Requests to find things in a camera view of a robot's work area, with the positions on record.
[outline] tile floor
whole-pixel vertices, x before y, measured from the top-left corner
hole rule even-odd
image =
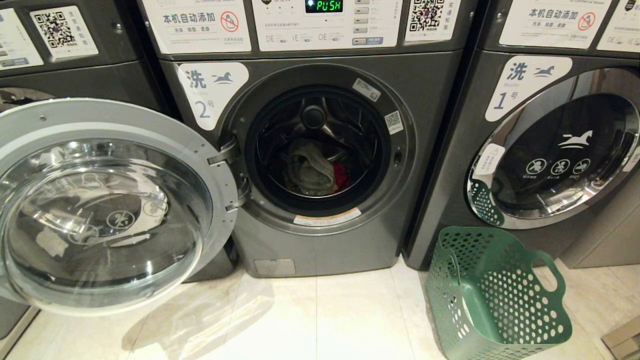
[[[600,337],[640,313],[640,265],[557,265],[573,336],[528,359],[612,359]],[[537,273],[543,283],[553,276]],[[254,279],[238,270],[107,318],[41,312],[8,359],[444,359],[424,276],[402,259],[391,269],[318,278]]]

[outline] red prohibition sign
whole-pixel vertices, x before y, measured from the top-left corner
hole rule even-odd
[[[584,31],[589,29],[596,22],[596,14],[588,12],[578,20],[578,29]]]
[[[220,22],[222,23],[222,28],[230,33],[238,30],[238,17],[232,12],[223,12],[220,15]]]

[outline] control panel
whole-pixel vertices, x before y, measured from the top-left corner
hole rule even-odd
[[[252,0],[261,51],[394,47],[402,0]]]

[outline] front-loading washing machine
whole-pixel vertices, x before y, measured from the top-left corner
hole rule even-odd
[[[640,159],[638,18],[627,0],[488,3],[409,266],[428,267],[450,225],[508,229],[558,257],[601,217]]]
[[[135,8],[131,5],[136,6],[123,1],[0,2],[0,112],[3,116],[3,132],[12,133],[22,127],[26,120],[21,115],[23,107],[38,101],[48,103],[48,99],[53,98],[93,97],[135,104],[150,109],[149,111],[168,112],[170,107],[166,100],[169,99],[158,85],[162,74],[152,72],[141,49],[138,37],[147,34],[135,30],[129,12]],[[98,119],[98,114],[92,111],[84,115],[87,121]],[[43,152],[45,155],[35,160],[41,167],[53,167],[67,156],[73,156],[77,161],[87,156],[100,163],[101,160],[97,158],[108,155],[108,149],[116,146],[100,140],[102,131],[111,126],[99,125],[97,122],[94,131],[87,134],[88,138],[98,138],[92,140],[90,145],[82,141],[53,145],[64,140],[54,134],[57,130],[47,125],[50,119],[47,119],[46,114],[42,114],[40,121],[43,133],[38,135],[32,128],[33,131],[26,131],[23,135],[31,140],[42,135],[42,142],[39,145],[36,142],[36,146],[54,149]],[[31,143],[31,140],[3,137],[0,142],[0,147],[3,148],[0,158],[11,158],[8,153],[18,151],[10,145],[16,144],[13,141]],[[10,168],[11,166],[3,168],[1,172],[10,176],[7,173],[11,172]],[[129,284],[131,287],[131,282],[159,271],[160,265],[151,261],[155,256],[153,252],[147,253],[151,257],[147,259],[148,263],[143,262],[141,251],[145,250],[134,246],[139,241],[117,247],[107,244],[118,239],[136,238],[144,229],[162,227],[170,214],[154,218],[148,214],[156,214],[155,211],[142,211],[141,202],[127,200],[125,190],[111,188],[109,185],[115,181],[119,186],[132,186],[131,181],[135,177],[128,177],[127,181],[130,183],[126,185],[125,180],[108,180],[113,177],[106,175],[109,173],[107,170],[93,173],[90,167],[83,169],[79,170],[84,172],[80,177],[41,184],[47,188],[51,197],[48,200],[41,198],[42,201],[37,204],[24,203],[24,206],[31,209],[22,209],[26,211],[22,215],[32,216],[32,223],[13,218],[18,216],[13,211],[18,210],[12,209],[8,202],[3,202],[0,216],[8,223],[3,227],[3,239],[0,240],[0,259],[3,259],[3,265],[0,266],[0,296],[45,308],[54,307],[55,301],[47,300],[44,294],[37,297],[37,300],[28,301],[29,295],[19,291],[19,287],[9,280],[11,269],[15,269],[12,266],[22,266],[29,269],[31,275],[39,277],[36,282],[51,281],[53,288],[65,289],[63,293],[67,291],[65,296],[70,302],[65,302],[66,310],[61,311],[82,313],[81,310],[73,310],[71,299],[74,298],[74,293],[82,293],[85,288],[91,288],[95,293],[108,293],[106,289],[110,286]],[[26,180],[30,175],[23,173],[20,176],[22,180]],[[12,193],[16,191],[16,184],[3,184],[3,199],[14,199],[15,194]],[[147,190],[153,187],[150,181],[140,186]],[[167,198],[164,199],[166,202],[161,199],[160,207],[167,209],[172,204]],[[113,206],[122,207],[120,210],[124,213],[113,213],[111,220],[108,220],[111,213],[105,211]],[[16,232],[8,230],[9,223]],[[170,234],[176,238],[183,236],[175,231],[168,232],[167,236]],[[237,264],[237,250],[232,241],[223,244],[220,249],[216,248],[200,256],[200,262],[191,271],[193,275],[186,280],[208,280],[232,272]],[[171,261],[178,261],[179,255],[171,258],[170,244],[160,241],[156,245],[154,252],[167,261],[163,264],[170,266]],[[75,289],[74,282],[80,284]],[[118,301],[120,300],[94,303],[92,300],[79,300],[76,305],[89,310],[93,307],[112,306]]]
[[[475,1],[140,4],[185,123],[241,189],[247,272],[392,266]]]

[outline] gray towel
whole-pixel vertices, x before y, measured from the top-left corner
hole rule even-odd
[[[313,140],[293,141],[284,176],[288,189],[301,195],[323,196],[335,191],[333,165],[322,155],[322,144]]]

